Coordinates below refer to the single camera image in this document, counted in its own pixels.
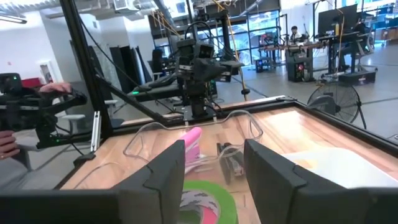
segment black metal frame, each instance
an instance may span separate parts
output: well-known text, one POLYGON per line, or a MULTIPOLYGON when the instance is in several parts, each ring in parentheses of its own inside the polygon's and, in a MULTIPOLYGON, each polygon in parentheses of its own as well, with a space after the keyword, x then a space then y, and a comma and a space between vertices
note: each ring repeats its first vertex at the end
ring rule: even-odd
MULTIPOLYGON (((77 8, 75 6, 74 1, 69 0, 61 0, 61 6, 65 15, 65 19, 70 30, 70 35, 72 41, 76 44, 76 56, 82 68, 82 75, 85 79, 88 93, 90 94, 91 101, 93 103, 93 107, 96 111, 100 111, 102 114, 102 127, 101 127, 101 137, 102 140, 105 141, 107 138, 111 136, 120 136, 124 134, 136 133, 143 125, 151 123, 153 121, 143 121, 135 124, 127 124, 118 128, 112 128, 110 119, 108 116, 108 112, 106 110, 105 103, 103 101, 103 97, 101 93, 98 91, 97 87, 99 81, 96 78, 95 70, 93 64, 90 60, 88 54, 88 47, 85 39, 85 35, 83 33, 83 29, 81 28, 80 18, 78 15, 77 8)), ((344 132, 380 149, 385 151, 388 154, 391 154, 394 157, 398 157, 398 145, 394 144, 387 139, 384 139, 377 134, 373 134, 367 130, 361 129, 359 127, 354 126, 353 124, 342 121, 336 117, 333 117, 329 114, 323 113, 318 110, 313 110, 308 108, 305 104, 298 102, 296 100, 291 100, 289 98, 286 99, 276 99, 274 101, 266 101, 266 102, 258 102, 252 103, 250 105, 237 105, 229 108, 223 109, 223 114, 219 117, 219 119, 223 119, 227 117, 227 115, 234 110, 246 110, 249 113, 258 113, 261 111, 269 111, 269 110, 277 110, 281 108, 288 107, 297 107, 300 110, 329 123, 330 125, 341 129, 344 132)), ((174 121, 168 123, 167 126, 183 126, 183 119, 174 118, 174 121)), ((83 165, 81 163, 77 165, 58 185, 56 188, 60 188, 66 181, 73 176, 73 174, 83 165)))

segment wooden table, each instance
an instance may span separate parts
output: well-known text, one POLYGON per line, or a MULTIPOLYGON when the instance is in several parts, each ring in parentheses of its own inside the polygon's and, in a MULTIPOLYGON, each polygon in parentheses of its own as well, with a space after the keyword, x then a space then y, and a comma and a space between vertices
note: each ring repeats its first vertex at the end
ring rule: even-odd
MULTIPOLYGON (((349 149, 367 159, 369 162, 398 178, 398 159, 365 143, 352 135, 308 114, 297 108, 263 111, 253 114, 264 134, 260 142, 280 154, 300 151, 315 151, 324 148, 340 147, 349 149)), ((244 134, 239 130, 246 129, 247 121, 232 119, 225 124, 214 124, 202 127, 203 134, 199 145, 201 153, 215 156, 217 142, 243 142, 244 134)), ((152 138, 155 147, 151 152, 140 152, 140 156, 151 160, 167 146, 178 139, 184 131, 156 131, 152 138)), ((119 181, 135 173, 146 164, 141 159, 127 158, 122 151, 129 144, 135 134, 118 136, 108 139, 96 152, 97 158, 86 162, 62 189, 74 189, 81 180, 93 169, 103 166, 97 174, 91 175, 77 188, 103 189, 112 187, 119 181)), ((132 153, 137 153, 137 146, 131 146, 132 153)), ((191 171, 185 176, 186 180, 209 180, 228 190, 236 201, 240 223, 260 223, 249 191, 246 179, 235 180, 227 185, 222 176, 219 163, 213 163, 200 168, 200 172, 191 171)))

